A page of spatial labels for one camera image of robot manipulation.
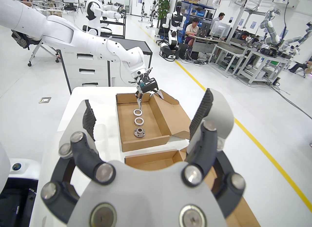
computer monitor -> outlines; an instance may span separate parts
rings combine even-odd
[[[210,31],[211,36],[219,36],[221,37],[227,37],[231,30],[231,25],[228,25],[227,23],[223,23],[221,21],[216,21]]]

robotic arm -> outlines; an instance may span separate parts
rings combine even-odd
[[[150,69],[146,70],[139,47],[127,51],[120,43],[85,33],[64,18],[45,17],[17,0],[0,0],[0,4],[0,25],[4,27],[41,38],[44,44],[65,53],[93,54],[99,60],[122,62],[137,83],[139,108],[143,93],[155,91],[161,96],[156,80],[148,76]]]

green leaves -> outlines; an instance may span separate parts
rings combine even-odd
[[[157,0],[158,1],[158,19],[165,18],[170,9],[170,0]]]

metal part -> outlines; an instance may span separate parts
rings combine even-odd
[[[90,226],[92,227],[114,227],[116,222],[116,210],[108,203],[97,205],[90,215]]]
[[[141,118],[141,117],[135,118],[135,124],[136,124],[138,127],[139,127],[139,126],[142,126],[142,125],[144,124],[144,119]]]
[[[216,131],[216,128],[215,128],[214,124],[211,121],[204,121],[203,124],[204,124],[204,127],[205,127],[206,130]]]
[[[145,136],[145,131],[144,129],[142,128],[136,128],[135,131],[134,131],[134,135],[137,137],[137,138],[142,138]]]
[[[233,186],[237,189],[245,189],[246,187],[245,179],[238,173],[234,173],[232,175],[231,182]]]
[[[83,138],[83,132],[82,131],[76,131],[70,136],[70,141],[73,143],[77,143]]]
[[[113,174],[114,168],[108,163],[103,163],[97,168],[96,179],[99,182],[105,183],[112,178]]]
[[[138,116],[141,116],[143,114],[143,112],[140,109],[135,109],[133,111],[133,114],[138,117]]]
[[[57,187],[53,182],[48,182],[42,187],[41,197],[42,199],[50,199],[57,192]]]
[[[195,165],[188,165],[185,167],[184,176],[185,179],[193,185],[199,184],[203,179],[202,172]]]
[[[61,145],[61,147],[59,148],[59,156],[61,158],[67,159],[72,157],[73,152],[71,151],[71,146],[70,143],[65,143],[63,145]]]
[[[187,205],[180,212],[179,223],[180,227],[205,227],[206,218],[197,206]]]

drawer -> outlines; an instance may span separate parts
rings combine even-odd
[[[106,79],[108,80],[107,65],[65,65],[68,78],[77,79]]]
[[[68,79],[71,91],[77,86],[108,86],[108,80],[103,79]]]
[[[81,53],[65,53],[62,52],[62,58],[65,66],[68,64],[74,65],[101,65],[106,66],[107,60],[99,60],[97,56],[92,54],[81,54]]]

